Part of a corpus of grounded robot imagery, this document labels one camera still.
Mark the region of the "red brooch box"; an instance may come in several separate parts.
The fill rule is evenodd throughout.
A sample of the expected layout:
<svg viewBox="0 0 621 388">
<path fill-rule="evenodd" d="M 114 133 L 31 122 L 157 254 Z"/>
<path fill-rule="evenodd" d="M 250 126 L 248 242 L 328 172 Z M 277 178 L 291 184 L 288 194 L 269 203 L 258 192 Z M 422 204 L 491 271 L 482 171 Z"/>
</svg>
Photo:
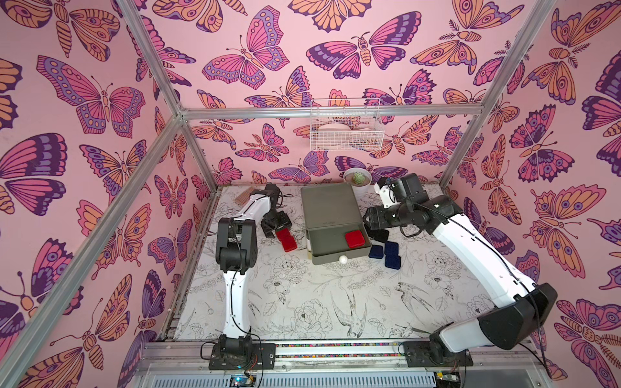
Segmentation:
<svg viewBox="0 0 621 388">
<path fill-rule="evenodd" d="M 356 249 L 366 245 L 366 238 L 362 231 L 350 231 L 345 234 L 345 241 L 349 249 Z"/>
<path fill-rule="evenodd" d="M 284 252 L 292 252 L 298 249 L 298 244 L 295 238 L 291 236 L 286 236 L 281 240 L 281 245 L 283 247 Z"/>
<path fill-rule="evenodd" d="M 295 242 L 294 237 L 291 235 L 289 229 L 287 228 L 277 231 L 276 236 L 283 244 L 290 243 L 291 241 Z"/>
</svg>

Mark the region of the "green drawer cabinet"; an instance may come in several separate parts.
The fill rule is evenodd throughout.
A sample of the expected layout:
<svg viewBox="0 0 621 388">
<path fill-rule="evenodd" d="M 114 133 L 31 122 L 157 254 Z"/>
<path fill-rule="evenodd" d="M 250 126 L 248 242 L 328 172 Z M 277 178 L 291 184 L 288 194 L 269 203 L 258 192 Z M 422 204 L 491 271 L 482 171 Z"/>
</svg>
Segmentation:
<svg viewBox="0 0 621 388">
<path fill-rule="evenodd" d="M 372 243 L 365 230 L 354 191 L 349 184 L 320 184 L 301 189 L 307 231 L 307 251 L 314 265 L 346 263 L 365 257 Z M 349 249 L 345 234 L 362 231 L 366 245 Z"/>
</svg>

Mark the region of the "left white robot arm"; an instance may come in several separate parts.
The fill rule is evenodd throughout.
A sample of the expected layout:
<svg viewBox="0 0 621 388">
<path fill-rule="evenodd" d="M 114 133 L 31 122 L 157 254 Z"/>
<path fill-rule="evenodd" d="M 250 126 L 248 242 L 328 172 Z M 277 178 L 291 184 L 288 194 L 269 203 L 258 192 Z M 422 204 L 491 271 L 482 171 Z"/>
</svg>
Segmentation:
<svg viewBox="0 0 621 388">
<path fill-rule="evenodd" d="M 258 229 L 277 239 L 285 252 L 298 248 L 290 232 L 289 216 L 279 209 L 282 193 L 272 183 L 251 192 L 238 214 L 218 222 L 215 260 L 226 287 L 226 318 L 223 335 L 228 339 L 252 337 L 247 316 L 247 274 L 258 260 Z"/>
</svg>

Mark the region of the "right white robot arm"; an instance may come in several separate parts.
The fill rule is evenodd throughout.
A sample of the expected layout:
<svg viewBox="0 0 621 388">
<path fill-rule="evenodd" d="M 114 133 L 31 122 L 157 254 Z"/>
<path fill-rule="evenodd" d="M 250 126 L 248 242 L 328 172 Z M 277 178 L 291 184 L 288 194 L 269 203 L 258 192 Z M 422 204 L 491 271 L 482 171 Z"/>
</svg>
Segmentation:
<svg viewBox="0 0 621 388">
<path fill-rule="evenodd" d="M 435 237 L 476 277 L 494 305 L 430 335 L 430 352 L 437 363 L 471 348 L 511 350 L 540 330 L 556 302 L 556 290 L 548 283 L 536 284 L 509 263 L 450 197 L 431 198 L 415 174 L 382 178 L 374 191 L 382 203 L 366 210 L 363 220 L 369 229 L 415 226 Z"/>
</svg>

